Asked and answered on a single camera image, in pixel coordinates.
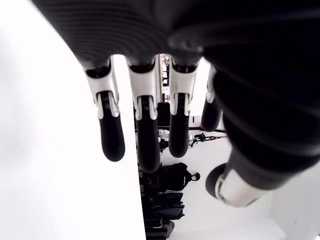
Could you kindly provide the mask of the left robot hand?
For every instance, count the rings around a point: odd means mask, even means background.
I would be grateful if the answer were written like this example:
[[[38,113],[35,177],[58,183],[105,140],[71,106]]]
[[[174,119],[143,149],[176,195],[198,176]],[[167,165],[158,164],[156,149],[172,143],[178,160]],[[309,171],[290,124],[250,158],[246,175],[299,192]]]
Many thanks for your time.
[[[36,0],[82,65],[98,107],[104,155],[125,151],[113,56],[126,58],[137,155],[160,165],[158,54],[169,56],[169,151],[188,149],[201,58],[211,64],[202,128],[220,120],[232,144],[206,190],[245,207],[320,160],[320,3],[317,0]]]

